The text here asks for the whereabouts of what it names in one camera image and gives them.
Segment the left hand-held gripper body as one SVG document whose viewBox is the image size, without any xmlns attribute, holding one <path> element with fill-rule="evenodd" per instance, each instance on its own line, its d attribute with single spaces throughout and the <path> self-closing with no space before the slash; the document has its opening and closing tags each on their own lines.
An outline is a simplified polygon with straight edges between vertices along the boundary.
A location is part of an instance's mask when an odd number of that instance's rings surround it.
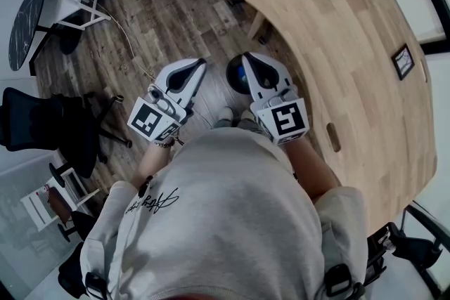
<svg viewBox="0 0 450 300">
<path fill-rule="evenodd" d="M 151 84 L 145 97 L 137 98 L 127 125 L 148 141 L 165 143 L 187 122 L 193 97 L 192 86 L 174 93 Z"/>
</svg>

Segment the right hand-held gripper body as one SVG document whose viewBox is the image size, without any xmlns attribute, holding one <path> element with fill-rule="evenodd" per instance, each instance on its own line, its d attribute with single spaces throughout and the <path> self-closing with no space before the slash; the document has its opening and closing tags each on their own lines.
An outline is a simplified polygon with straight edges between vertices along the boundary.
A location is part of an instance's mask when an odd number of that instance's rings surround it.
<svg viewBox="0 0 450 300">
<path fill-rule="evenodd" d="M 305 101 L 298 96 L 296 85 L 256 92 L 250 111 L 274 145 L 301 138 L 310 130 Z"/>
</svg>

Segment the black waste bin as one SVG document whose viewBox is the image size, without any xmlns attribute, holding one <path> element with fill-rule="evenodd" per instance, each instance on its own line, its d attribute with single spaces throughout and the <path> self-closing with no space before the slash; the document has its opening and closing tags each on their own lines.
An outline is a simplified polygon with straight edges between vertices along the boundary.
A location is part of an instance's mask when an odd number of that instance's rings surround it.
<svg viewBox="0 0 450 300">
<path fill-rule="evenodd" d="M 241 82 L 237 76 L 237 68 L 243 66 L 247 77 L 246 82 Z M 253 98 L 258 97 L 258 93 L 261 91 L 261 86 L 256 81 L 256 78 L 250 68 L 250 64 L 247 61 L 247 52 L 235 56 L 229 61 L 226 68 L 226 79 L 229 86 L 236 92 L 243 95 L 251 95 Z"/>
</svg>

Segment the person's right forearm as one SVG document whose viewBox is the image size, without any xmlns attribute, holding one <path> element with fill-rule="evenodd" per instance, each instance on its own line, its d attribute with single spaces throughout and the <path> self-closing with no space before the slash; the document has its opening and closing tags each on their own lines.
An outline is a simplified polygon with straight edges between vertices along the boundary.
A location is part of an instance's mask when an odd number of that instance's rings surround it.
<svg viewBox="0 0 450 300">
<path fill-rule="evenodd" d="M 286 143 L 285 152 L 300 185 L 313 203 L 340 185 L 331 168 L 305 137 Z"/>
</svg>

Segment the person's left forearm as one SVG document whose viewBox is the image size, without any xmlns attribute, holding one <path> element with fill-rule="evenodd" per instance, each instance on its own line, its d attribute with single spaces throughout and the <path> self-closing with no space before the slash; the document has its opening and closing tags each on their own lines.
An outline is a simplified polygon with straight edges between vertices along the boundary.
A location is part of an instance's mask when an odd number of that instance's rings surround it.
<svg viewBox="0 0 450 300">
<path fill-rule="evenodd" d="M 139 189 L 149 177 L 153 177 L 167 166 L 171 148 L 168 145 L 149 144 L 131 180 L 131 184 L 136 189 Z"/>
</svg>

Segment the person's grey trousers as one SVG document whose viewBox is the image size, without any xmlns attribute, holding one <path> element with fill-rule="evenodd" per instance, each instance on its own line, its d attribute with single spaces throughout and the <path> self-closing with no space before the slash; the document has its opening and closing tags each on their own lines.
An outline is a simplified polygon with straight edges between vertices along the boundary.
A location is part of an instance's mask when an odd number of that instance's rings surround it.
<svg viewBox="0 0 450 300">
<path fill-rule="evenodd" d="M 233 127 L 233 121 L 229 120 L 229 119 L 220 119 L 213 126 L 214 129 L 224 128 L 224 127 Z M 265 132 L 262 130 L 262 128 L 251 119 L 240 119 L 239 122 L 237 123 L 236 127 L 239 129 L 251 131 L 253 133 L 258 133 L 263 136 L 265 135 Z"/>
</svg>

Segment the black clip microphone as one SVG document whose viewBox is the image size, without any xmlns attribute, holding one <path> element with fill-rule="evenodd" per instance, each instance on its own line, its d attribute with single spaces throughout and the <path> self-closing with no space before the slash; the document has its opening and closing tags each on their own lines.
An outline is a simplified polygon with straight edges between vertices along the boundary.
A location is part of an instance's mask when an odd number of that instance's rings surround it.
<svg viewBox="0 0 450 300">
<path fill-rule="evenodd" d="M 152 181 L 152 179 L 153 179 L 152 176 L 148 176 L 146 178 L 145 182 L 141 185 L 141 187 L 139 188 L 139 191 L 138 191 L 139 198 L 142 198 L 145 195 L 148 185 Z"/>
</svg>

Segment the light wooden table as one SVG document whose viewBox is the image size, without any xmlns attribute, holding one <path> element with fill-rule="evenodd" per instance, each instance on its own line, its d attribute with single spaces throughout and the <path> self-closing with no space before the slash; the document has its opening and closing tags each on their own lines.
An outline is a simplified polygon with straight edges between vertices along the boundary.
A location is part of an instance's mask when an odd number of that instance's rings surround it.
<svg viewBox="0 0 450 300">
<path fill-rule="evenodd" d="M 281 34 L 306 83 L 325 161 L 361 190 L 374 233 L 435 175 L 432 84 L 396 0 L 246 0 Z M 391 60 L 407 44 L 400 81 Z"/>
</svg>

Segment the white chair brown seat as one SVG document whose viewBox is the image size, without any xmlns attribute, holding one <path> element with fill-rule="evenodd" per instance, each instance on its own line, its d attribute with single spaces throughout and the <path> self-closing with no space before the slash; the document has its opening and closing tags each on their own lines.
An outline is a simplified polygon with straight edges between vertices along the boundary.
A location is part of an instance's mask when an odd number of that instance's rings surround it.
<svg viewBox="0 0 450 300">
<path fill-rule="evenodd" d="M 75 226 L 67 227 L 68 222 L 75 222 L 72 214 L 100 190 L 97 188 L 89 192 L 68 164 L 58 168 L 49 164 L 49 171 L 50 179 L 42 187 L 21 198 L 20 202 L 38 231 L 59 220 L 58 230 L 69 242 L 71 234 L 77 232 Z"/>
</svg>

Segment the person's beige shirt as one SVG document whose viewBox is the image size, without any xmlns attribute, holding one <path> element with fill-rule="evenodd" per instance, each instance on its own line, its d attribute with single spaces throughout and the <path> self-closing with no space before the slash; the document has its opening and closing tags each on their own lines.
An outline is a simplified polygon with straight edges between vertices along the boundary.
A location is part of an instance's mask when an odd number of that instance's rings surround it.
<svg viewBox="0 0 450 300">
<path fill-rule="evenodd" d="M 103 278 L 108 300 L 337 300 L 363 291 L 364 198 L 338 186 L 315 203 L 285 148 L 237 127 L 207 131 L 159 170 L 142 198 L 110 189 L 80 253 L 82 282 Z M 344 263 L 352 287 L 326 295 Z"/>
</svg>

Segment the black marble round table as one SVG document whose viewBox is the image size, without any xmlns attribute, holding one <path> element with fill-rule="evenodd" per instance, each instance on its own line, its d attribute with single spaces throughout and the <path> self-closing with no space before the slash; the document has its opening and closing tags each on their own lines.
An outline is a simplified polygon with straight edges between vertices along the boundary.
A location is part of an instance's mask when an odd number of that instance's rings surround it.
<svg viewBox="0 0 450 300">
<path fill-rule="evenodd" d="M 72 53 L 82 35 L 82 31 L 67 25 L 45 27 L 39 25 L 44 0 L 23 0 L 15 16 L 8 45 L 8 61 L 13 71 L 18 71 L 30 52 L 36 32 L 56 35 L 62 41 L 61 51 Z"/>
</svg>

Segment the black picture frame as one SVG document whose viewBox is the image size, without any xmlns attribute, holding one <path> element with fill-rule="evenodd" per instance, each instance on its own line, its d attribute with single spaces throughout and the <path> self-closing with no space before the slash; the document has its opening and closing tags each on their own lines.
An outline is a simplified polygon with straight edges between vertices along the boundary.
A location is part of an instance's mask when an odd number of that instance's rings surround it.
<svg viewBox="0 0 450 300">
<path fill-rule="evenodd" d="M 393 56 L 391 56 L 391 60 L 400 81 L 402 81 L 415 66 L 407 44 L 404 44 Z"/>
</svg>

